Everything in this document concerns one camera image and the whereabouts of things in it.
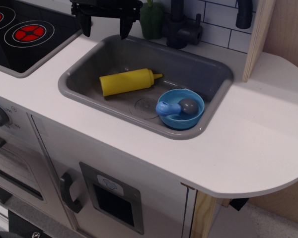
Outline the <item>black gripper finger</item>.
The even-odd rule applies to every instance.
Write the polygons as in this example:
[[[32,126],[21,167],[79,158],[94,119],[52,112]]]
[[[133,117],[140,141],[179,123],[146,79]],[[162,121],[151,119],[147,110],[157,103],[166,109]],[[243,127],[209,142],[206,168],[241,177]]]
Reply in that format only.
[[[122,40],[128,37],[129,32],[132,28],[132,25],[133,25],[132,19],[128,19],[128,18],[120,19],[120,37]]]
[[[91,34],[91,16],[81,15],[79,17],[80,26],[85,36],[90,37]]]

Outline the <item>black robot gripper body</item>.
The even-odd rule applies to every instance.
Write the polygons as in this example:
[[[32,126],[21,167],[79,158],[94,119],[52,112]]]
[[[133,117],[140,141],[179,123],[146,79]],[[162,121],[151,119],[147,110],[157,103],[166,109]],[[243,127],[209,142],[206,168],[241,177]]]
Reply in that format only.
[[[71,0],[76,17],[105,17],[138,20],[141,0]]]

